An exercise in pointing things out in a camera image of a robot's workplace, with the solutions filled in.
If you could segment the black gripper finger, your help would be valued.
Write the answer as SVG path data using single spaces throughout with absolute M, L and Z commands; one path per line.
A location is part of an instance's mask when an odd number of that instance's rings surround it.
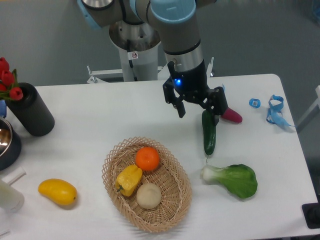
M 228 109 L 228 103 L 223 87 L 215 87 L 206 90 L 204 109 L 207 110 L 212 119 L 213 125 L 219 122 L 219 116 L 222 116 Z
M 171 86 L 163 86 L 164 98 L 167 104 L 172 104 L 177 110 L 178 116 L 183 118 L 186 114 L 186 110 L 183 103 L 183 98 L 181 96 L 176 97 L 174 88 Z

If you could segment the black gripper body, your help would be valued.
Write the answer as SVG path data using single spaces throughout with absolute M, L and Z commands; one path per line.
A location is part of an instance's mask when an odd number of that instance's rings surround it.
M 176 97 L 182 97 L 189 103 L 205 105 L 206 91 L 210 89 L 205 63 L 186 71 L 177 71 L 177 66 L 174 61 L 168 62 L 169 78 L 163 86 L 172 87 Z

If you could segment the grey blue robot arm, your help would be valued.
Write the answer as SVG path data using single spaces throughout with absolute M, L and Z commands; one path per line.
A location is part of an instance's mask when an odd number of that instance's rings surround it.
M 216 125 L 227 108 L 222 87 L 209 88 L 196 11 L 207 0 L 80 0 L 87 23 L 109 28 L 118 48 L 126 82 L 156 80 L 158 46 L 162 46 L 169 77 L 163 84 L 165 101 L 178 115 L 184 102 L 200 105 Z

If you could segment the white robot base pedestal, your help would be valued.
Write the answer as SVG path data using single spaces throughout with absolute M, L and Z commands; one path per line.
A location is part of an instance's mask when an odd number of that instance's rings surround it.
M 109 37 L 118 49 L 125 82 L 158 79 L 159 34 L 147 23 L 118 21 L 109 26 Z

